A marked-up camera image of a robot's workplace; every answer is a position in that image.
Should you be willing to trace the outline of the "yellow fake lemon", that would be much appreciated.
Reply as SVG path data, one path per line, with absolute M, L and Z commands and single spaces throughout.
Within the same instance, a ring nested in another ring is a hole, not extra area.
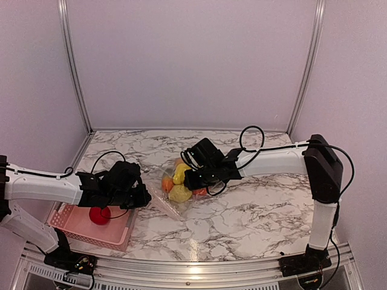
M 173 183 L 175 185 L 183 184 L 185 179 L 185 171 L 190 170 L 190 167 L 185 163 L 180 163 L 175 168 Z

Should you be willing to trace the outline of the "red fake apple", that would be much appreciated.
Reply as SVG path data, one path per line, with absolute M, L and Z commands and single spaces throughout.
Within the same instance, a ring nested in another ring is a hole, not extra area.
M 89 219 L 96 225 L 106 225 L 111 217 L 111 211 L 108 207 L 102 209 L 99 207 L 92 207 L 89 210 Z

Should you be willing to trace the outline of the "orange fake fruit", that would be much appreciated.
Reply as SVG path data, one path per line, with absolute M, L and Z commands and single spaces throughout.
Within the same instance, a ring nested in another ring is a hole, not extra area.
M 161 187 L 166 193 L 169 193 L 174 187 L 173 179 L 165 176 L 161 181 Z

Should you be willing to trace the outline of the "clear zip top bag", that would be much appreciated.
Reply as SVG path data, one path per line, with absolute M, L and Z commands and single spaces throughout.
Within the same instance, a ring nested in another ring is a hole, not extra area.
M 189 190 L 184 185 L 184 173 L 188 169 L 189 166 L 181 158 L 176 158 L 145 174 L 152 206 L 179 221 L 186 218 L 187 212 L 195 203 L 209 196 L 204 188 Z

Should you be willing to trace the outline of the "beige fake bread ball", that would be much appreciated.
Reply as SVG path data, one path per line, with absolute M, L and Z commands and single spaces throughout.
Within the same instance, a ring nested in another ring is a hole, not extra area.
M 192 192 L 183 184 L 174 185 L 168 194 L 169 200 L 177 203 L 188 201 L 192 197 Z

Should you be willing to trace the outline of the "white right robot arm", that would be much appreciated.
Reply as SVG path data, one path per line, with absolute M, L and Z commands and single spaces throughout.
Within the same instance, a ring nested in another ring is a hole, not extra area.
M 323 261 L 322 250 L 328 245 L 342 199 L 344 168 L 337 152 L 338 148 L 328 144 L 321 135 L 279 147 L 239 146 L 228 153 L 203 138 L 181 152 L 183 161 L 190 167 L 184 173 L 184 184 L 190 190 L 209 190 L 244 178 L 304 176 L 309 183 L 314 212 L 308 241 L 310 249 L 300 256 L 299 264 L 311 271 Z

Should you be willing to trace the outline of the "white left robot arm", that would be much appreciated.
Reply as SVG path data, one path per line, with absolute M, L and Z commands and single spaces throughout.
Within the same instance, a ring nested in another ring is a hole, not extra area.
M 132 210 L 147 206 L 152 197 L 141 178 L 140 166 L 117 161 L 110 170 L 65 173 L 27 170 L 1 156 L 1 226 L 35 244 L 62 268 L 76 264 L 63 233 L 23 210 L 16 200 L 64 202 L 78 207 L 118 206 Z

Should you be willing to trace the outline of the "red orange fake tomato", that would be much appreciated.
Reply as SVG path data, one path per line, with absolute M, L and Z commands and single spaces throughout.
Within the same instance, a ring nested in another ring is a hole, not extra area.
M 198 190 L 193 190 L 192 194 L 195 196 L 206 196 L 207 195 L 207 190 L 206 188 L 201 188 Z

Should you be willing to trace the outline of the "pink perforated plastic basket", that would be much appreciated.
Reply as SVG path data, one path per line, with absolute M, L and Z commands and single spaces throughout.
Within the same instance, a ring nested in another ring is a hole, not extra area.
M 98 247 L 125 251 L 131 236 L 138 210 L 121 210 L 110 207 L 113 219 L 97 225 L 89 218 L 89 208 L 62 204 L 53 210 L 48 225 L 60 229 L 67 237 Z

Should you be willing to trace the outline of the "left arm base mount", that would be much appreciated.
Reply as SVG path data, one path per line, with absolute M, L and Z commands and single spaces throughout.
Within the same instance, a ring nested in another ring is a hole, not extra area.
M 91 275 L 94 273 L 96 256 L 70 251 L 69 253 L 49 253 L 45 255 L 46 265 L 60 268 L 69 273 Z

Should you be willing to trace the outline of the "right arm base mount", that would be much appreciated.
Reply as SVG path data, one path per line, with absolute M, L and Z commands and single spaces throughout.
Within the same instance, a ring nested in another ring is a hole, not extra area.
M 330 258 L 318 258 L 305 254 L 284 256 L 279 259 L 279 267 L 284 277 L 319 271 L 331 265 Z

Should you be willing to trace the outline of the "front aluminium rail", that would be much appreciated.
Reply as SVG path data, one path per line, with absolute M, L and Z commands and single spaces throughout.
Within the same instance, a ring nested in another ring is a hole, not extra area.
M 227 262 L 171 262 L 97 256 L 94 276 L 70 274 L 44 264 L 32 245 L 24 247 L 11 289 L 300 289 L 317 272 L 285 277 L 280 258 Z

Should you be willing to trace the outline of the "left aluminium frame post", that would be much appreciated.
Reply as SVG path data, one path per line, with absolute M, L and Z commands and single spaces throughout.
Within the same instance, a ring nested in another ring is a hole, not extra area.
M 67 62 L 70 70 L 71 81 L 74 87 L 77 104 L 79 106 L 80 115 L 83 121 L 83 125 L 88 134 L 93 132 L 91 122 L 86 109 L 86 103 L 83 96 L 82 86 L 77 71 L 76 58 L 74 54 L 73 41 L 71 37 L 70 20 L 68 16 L 68 4 L 66 0 L 58 0 L 58 10 L 60 17 L 60 24 L 63 36 L 63 42 L 65 47 L 65 53 L 67 56 Z

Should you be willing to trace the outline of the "aluminium frame post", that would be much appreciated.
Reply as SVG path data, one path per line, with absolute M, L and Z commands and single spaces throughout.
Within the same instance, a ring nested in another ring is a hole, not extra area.
M 73 41 L 71 37 L 70 20 L 68 16 L 68 4 L 66 0 L 58 0 L 58 10 L 60 17 L 60 24 L 63 36 L 63 42 L 65 47 L 65 53 L 67 56 L 67 62 L 70 70 L 71 81 L 74 87 L 77 104 L 79 106 L 80 115 L 83 121 L 83 125 L 88 134 L 93 132 L 91 122 L 86 109 L 86 103 L 83 96 L 82 86 L 77 71 L 76 58 L 74 54 Z
M 323 24 L 325 15 L 326 0 L 316 1 L 314 12 L 313 27 L 311 31 L 311 39 L 308 48 L 306 63 L 302 73 L 301 82 L 299 85 L 296 101 L 288 122 L 286 133 L 291 138 L 295 132 L 298 119 L 301 115 L 302 107 L 307 96 L 310 77 L 318 54 Z

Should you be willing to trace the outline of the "right aluminium frame post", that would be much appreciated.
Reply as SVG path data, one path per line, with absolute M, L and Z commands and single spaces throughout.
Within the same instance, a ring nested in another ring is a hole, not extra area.
M 301 82 L 299 85 L 296 101 L 288 122 L 286 133 L 291 138 L 295 132 L 298 119 L 301 115 L 302 107 L 307 96 L 310 77 L 318 54 L 323 24 L 325 15 L 326 0 L 316 1 L 314 12 L 313 27 L 311 31 L 311 39 L 308 48 L 306 63 L 302 73 Z

